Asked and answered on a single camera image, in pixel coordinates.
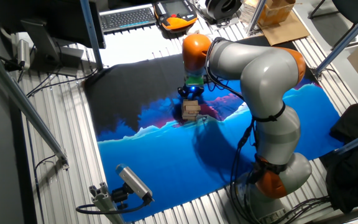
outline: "desk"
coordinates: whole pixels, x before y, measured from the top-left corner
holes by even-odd
[[[195,25],[200,26],[205,33],[210,32],[212,37],[220,36],[230,40],[246,37],[244,30],[246,25],[241,23],[218,31],[211,30],[202,19]],[[101,56],[103,62],[109,66],[179,54],[183,42],[183,37],[164,39],[155,26],[109,34],[105,36],[105,39],[108,47],[101,51]],[[317,67],[326,56],[312,36],[296,40],[294,44],[311,68]],[[70,47],[84,49],[86,51],[84,56],[90,61],[94,61],[92,50],[81,45],[71,45]],[[83,77],[86,75],[85,73],[84,70],[79,71],[78,76]],[[31,77],[26,75],[20,86],[25,93],[28,93],[46,77],[46,74],[32,74]],[[54,78],[53,75],[50,77],[51,83],[71,79],[73,78]],[[349,92],[347,85],[334,72],[324,71],[322,73],[321,86],[339,114],[342,114],[351,104],[358,102]],[[91,203],[88,187],[90,185],[98,186],[100,182],[106,181],[88,102],[81,83],[71,82],[53,86],[52,89],[40,91],[30,100],[59,144],[64,147],[70,162],[70,168],[67,171],[54,166],[55,158],[50,159],[52,162],[42,164],[37,170],[45,222],[109,223],[104,216],[87,216],[75,212],[76,206]],[[29,163],[32,167],[33,163],[38,163],[41,159],[51,156],[53,152],[32,126],[29,126],[29,132],[27,132],[26,122],[24,122],[24,130]],[[34,162],[31,159],[30,144],[34,151]],[[284,204],[293,207],[306,199],[327,194],[324,181],[326,171],[322,163],[319,159],[315,159],[311,165],[312,176],[300,189],[283,198]],[[33,180],[34,173],[32,171],[30,173]],[[41,223],[40,207],[35,190],[34,198],[37,217]],[[239,215],[236,215],[231,206],[223,207],[228,201],[228,189],[222,188],[135,223],[242,223]],[[318,207],[294,223],[305,223],[331,211],[333,209],[329,205]]]

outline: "computer monitor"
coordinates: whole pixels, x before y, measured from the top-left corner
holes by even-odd
[[[96,0],[89,0],[99,48],[106,48]],[[0,26],[27,32],[37,48],[30,69],[75,76],[83,50],[59,46],[59,39],[92,47],[80,0],[0,0]]]

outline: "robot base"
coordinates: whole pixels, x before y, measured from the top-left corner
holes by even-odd
[[[244,209],[244,194],[248,193],[247,198],[251,205],[251,209],[261,224],[269,224],[282,217],[290,208],[281,203],[280,199],[272,199],[262,194],[254,184],[246,189],[246,181],[248,173],[237,178],[236,194],[239,198],[241,207]]]

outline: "computer keyboard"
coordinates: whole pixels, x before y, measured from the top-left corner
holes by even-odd
[[[156,19],[151,8],[134,9],[124,12],[114,12],[100,16],[103,32],[134,28],[153,24]]]

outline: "blue mat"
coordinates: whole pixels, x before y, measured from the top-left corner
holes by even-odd
[[[153,191],[155,202],[137,212],[123,214],[125,221],[188,202],[228,184],[236,145],[251,119],[248,107],[226,90],[206,91],[199,99],[206,119],[180,119],[183,84],[181,55],[148,62],[119,65],[110,73],[87,82],[86,94],[96,129],[109,189],[122,186],[115,173],[127,164]],[[239,91],[239,81],[229,83]],[[301,121],[296,148],[315,159],[342,143],[329,136],[339,115],[313,75],[284,96]],[[251,169],[255,149],[246,144],[239,172]],[[130,195],[129,207],[142,201]]]

